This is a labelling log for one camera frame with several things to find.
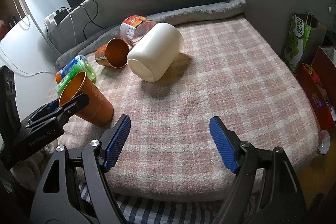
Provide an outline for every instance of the black and white striped sheet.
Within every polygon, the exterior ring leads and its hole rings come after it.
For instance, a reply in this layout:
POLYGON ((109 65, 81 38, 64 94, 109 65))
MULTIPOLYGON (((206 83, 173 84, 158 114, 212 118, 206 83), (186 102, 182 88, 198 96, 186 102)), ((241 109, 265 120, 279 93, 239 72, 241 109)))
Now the black and white striped sheet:
MULTIPOLYGON (((85 182, 79 183, 83 200, 91 203, 85 182)), ((223 201, 214 202, 166 202, 114 194, 121 212, 129 224, 210 224, 223 201)), ((253 212, 256 195, 249 200, 244 217, 253 212)))

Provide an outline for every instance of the green and white carton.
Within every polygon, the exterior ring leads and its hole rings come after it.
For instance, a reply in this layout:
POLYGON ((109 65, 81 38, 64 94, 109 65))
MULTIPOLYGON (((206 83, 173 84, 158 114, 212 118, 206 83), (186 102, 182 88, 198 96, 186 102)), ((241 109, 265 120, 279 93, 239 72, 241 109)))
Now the green and white carton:
POLYGON ((303 63, 311 63, 322 45, 327 28, 311 15, 292 14, 288 37, 282 59, 295 73, 303 63))

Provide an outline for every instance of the bed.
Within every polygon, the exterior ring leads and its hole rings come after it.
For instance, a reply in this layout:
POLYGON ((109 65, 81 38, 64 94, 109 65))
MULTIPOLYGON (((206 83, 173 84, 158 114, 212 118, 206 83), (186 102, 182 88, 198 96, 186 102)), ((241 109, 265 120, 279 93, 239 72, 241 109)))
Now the bed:
MULTIPOLYGON (((172 202, 223 200, 229 191, 234 175, 211 139, 213 116, 258 148, 283 147, 296 170, 308 164, 318 145, 308 99, 243 15, 177 28, 184 47, 157 82, 127 66, 100 66, 88 54, 114 116, 105 128, 73 116, 59 144, 84 146, 129 115, 131 132, 107 181, 118 194, 172 202)), ((58 97, 55 85, 47 102, 58 97)), ((260 181, 258 173, 256 188, 260 181)))

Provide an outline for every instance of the white container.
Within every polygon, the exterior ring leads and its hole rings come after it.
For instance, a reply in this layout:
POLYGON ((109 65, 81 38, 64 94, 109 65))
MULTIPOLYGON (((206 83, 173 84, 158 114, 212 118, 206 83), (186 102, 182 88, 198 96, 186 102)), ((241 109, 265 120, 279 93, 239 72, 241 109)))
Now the white container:
POLYGON ((159 80, 184 44, 183 36, 168 23, 156 24, 127 55, 127 65, 147 82, 159 80))

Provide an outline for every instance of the red object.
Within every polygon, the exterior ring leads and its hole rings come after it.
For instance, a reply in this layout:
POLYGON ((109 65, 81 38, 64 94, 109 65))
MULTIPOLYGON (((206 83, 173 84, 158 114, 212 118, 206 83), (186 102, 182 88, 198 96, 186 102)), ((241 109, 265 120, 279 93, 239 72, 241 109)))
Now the red object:
POLYGON ((336 67, 321 47, 317 50, 311 66, 321 79, 332 105, 336 106, 336 67))
POLYGON ((310 76, 304 65, 301 65, 296 75, 297 81, 300 83, 308 100, 315 112, 316 118, 319 121, 321 130, 330 130, 335 127, 333 117, 331 116, 329 107, 317 87, 314 79, 310 76))
POLYGON ((0 20, 0 40, 5 37, 6 33, 7 33, 6 24, 4 23, 3 20, 0 20))

